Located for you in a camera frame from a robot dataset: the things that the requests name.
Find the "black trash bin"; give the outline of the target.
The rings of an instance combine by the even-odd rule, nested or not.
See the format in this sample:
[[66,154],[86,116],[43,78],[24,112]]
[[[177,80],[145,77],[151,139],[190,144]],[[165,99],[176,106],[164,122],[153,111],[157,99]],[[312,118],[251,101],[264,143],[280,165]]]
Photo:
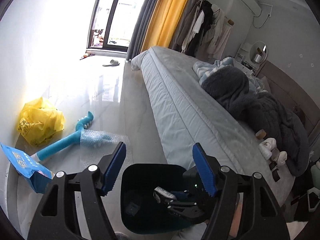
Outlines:
[[120,191],[121,220],[130,231],[157,234],[188,228],[191,222],[172,215],[153,197],[156,187],[167,191],[184,189],[182,174],[187,171],[178,165],[134,164],[123,173]]

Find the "clear bubble wrap sheet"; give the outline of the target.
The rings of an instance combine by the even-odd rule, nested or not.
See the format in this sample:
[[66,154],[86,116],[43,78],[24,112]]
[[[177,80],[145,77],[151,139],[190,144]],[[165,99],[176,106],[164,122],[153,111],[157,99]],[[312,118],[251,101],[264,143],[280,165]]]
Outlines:
[[127,136],[105,131],[83,130],[80,136],[80,146],[93,150],[94,153],[111,155],[116,146],[123,142],[130,145]]

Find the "bed with grey mattress cover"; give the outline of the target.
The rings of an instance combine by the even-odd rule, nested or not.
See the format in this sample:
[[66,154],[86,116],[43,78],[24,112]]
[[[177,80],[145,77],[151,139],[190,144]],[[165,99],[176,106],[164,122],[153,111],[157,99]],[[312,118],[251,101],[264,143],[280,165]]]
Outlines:
[[142,72],[167,162],[192,168],[193,145],[199,143],[208,155],[236,173],[260,172],[283,204],[294,177],[281,166],[280,180],[273,179],[255,133],[202,89],[193,71],[195,62],[193,57],[163,47],[152,47],[131,61],[132,69]]

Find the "brown tape roll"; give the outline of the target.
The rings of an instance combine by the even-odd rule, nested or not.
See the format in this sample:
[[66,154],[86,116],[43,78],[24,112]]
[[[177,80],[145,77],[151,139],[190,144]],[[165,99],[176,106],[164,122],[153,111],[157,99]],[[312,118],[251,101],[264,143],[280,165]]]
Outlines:
[[255,137],[258,140],[264,139],[264,137],[266,137],[266,132],[264,129],[260,129],[259,131],[257,131],[257,133],[255,134]]

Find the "blue snack bag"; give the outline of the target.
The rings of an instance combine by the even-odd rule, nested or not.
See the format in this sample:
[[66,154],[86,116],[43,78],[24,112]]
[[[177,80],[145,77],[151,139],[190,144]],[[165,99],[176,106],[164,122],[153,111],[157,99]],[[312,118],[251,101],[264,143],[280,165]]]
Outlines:
[[21,150],[3,143],[1,143],[1,148],[10,163],[25,178],[30,187],[36,193],[44,194],[55,174]]

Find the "dark grey fuzzy blanket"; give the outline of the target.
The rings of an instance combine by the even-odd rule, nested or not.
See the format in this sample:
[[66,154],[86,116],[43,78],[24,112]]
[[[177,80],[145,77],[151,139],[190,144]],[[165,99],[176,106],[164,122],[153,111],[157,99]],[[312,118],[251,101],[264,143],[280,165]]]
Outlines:
[[293,176],[306,171],[310,153],[307,132],[300,118],[271,93],[250,92],[248,77],[233,66],[213,72],[201,87],[234,119],[274,138],[278,149],[287,153],[286,165]]

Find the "yellow plastic bag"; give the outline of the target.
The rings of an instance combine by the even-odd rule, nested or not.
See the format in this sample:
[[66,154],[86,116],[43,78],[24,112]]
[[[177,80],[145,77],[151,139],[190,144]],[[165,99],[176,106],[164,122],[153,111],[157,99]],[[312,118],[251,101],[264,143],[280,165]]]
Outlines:
[[65,117],[42,97],[25,103],[18,115],[17,131],[31,146],[47,144],[65,127]]

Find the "slipper on floor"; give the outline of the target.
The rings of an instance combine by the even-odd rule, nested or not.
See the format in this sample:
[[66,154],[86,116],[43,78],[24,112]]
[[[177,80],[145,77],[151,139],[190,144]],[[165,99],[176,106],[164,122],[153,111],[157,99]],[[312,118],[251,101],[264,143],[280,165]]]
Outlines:
[[119,61],[111,60],[108,64],[103,64],[103,67],[115,67],[119,65]]

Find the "light blue patterned blanket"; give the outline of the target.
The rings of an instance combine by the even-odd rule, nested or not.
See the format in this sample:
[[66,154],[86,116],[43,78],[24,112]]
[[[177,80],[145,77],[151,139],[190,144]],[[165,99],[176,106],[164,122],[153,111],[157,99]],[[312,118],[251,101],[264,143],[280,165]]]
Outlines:
[[252,93],[257,94],[261,92],[271,92],[271,89],[265,77],[263,77],[262,79],[255,77],[251,70],[247,69],[232,57],[226,57],[222,60],[215,60],[213,64],[203,61],[197,61],[194,63],[192,69],[200,78],[199,84],[202,84],[210,75],[226,66],[236,67],[248,77],[249,90]]

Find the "orange toy near window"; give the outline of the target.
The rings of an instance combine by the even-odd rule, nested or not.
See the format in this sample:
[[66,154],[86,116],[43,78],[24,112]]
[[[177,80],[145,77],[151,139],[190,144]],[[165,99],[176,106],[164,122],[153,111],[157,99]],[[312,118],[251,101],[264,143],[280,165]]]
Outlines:
[[85,53],[85,54],[80,58],[80,60],[86,59],[86,58],[91,57],[91,56],[94,56],[94,54]]

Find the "brown headboard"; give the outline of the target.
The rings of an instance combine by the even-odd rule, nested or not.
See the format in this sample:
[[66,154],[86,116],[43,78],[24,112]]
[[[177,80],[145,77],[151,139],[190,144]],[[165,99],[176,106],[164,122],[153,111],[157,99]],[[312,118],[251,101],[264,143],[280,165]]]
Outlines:
[[309,144],[319,138],[319,107],[307,92],[291,77],[269,61],[257,70],[256,77],[267,79],[271,93],[288,109],[299,106],[305,114],[305,130]]

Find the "white dressing table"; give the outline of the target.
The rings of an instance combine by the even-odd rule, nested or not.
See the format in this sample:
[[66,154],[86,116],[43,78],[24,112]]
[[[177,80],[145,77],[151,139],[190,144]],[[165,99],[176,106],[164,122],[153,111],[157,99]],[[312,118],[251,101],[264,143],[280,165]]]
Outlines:
[[255,75],[259,66],[251,61],[250,50],[252,45],[250,43],[244,42],[240,45],[236,55],[235,60],[241,65],[240,68],[248,75]]

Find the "round vanity mirror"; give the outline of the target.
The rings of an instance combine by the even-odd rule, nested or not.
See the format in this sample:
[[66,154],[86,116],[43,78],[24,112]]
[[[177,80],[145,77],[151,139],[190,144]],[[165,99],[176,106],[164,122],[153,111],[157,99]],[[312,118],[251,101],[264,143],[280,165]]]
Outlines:
[[249,58],[254,64],[263,63],[268,56],[268,47],[262,41],[255,42],[249,51]]

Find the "clothes rack with garments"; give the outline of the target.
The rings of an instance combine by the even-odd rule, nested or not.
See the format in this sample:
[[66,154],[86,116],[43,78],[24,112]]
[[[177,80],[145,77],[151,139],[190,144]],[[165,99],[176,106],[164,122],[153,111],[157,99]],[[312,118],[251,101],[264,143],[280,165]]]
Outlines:
[[220,7],[197,0],[171,48],[206,62],[220,60],[233,25]]

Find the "grey curtain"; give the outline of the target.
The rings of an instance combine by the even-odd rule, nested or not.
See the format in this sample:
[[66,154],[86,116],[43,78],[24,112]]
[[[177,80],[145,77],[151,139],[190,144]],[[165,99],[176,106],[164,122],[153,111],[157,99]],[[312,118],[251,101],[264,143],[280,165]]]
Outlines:
[[144,0],[127,50],[126,61],[131,61],[140,53],[157,1]]

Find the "black framed window door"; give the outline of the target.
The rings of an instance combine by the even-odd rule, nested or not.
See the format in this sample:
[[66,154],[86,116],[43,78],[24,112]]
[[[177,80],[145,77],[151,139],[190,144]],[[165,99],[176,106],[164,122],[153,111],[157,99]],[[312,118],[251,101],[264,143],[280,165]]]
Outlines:
[[144,0],[95,0],[87,48],[127,52]]

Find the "yellow curtain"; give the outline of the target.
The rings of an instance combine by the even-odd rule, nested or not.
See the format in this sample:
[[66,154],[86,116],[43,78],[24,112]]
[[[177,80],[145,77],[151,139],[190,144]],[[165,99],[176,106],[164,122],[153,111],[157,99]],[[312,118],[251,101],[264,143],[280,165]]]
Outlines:
[[141,51],[153,46],[168,48],[188,0],[157,0]]

